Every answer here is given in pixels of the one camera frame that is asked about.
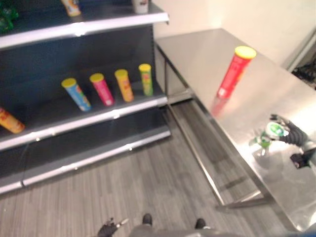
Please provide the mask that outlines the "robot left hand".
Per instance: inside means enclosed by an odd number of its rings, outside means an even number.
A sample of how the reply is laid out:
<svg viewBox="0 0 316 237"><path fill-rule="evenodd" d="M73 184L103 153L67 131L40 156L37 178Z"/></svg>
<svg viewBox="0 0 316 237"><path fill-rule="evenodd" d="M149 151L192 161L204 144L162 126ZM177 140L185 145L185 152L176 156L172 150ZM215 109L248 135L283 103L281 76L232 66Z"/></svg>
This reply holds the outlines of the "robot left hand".
<svg viewBox="0 0 316 237"><path fill-rule="evenodd" d="M111 217L105 224L100 228L97 233L98 237L112 237L113 234L123 225L125 225L129 221L128 218L125 218L119 222L115 222L114 218Z"/></svg>

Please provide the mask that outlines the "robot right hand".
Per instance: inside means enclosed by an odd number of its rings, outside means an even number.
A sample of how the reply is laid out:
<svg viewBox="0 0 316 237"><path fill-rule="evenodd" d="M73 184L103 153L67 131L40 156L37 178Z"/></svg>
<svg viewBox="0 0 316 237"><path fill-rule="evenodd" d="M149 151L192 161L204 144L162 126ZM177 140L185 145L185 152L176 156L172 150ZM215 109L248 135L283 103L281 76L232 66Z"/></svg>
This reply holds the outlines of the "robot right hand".
<svg viewBox="0 0 316 237"><path fill-rule="evenodd" d="M274 140L296 145L297 147L302 147L309 141L308 135L289 119L277 114L271 114L270 120L278 123L288 131L286 136L279 136L274 138Z"/></svg>

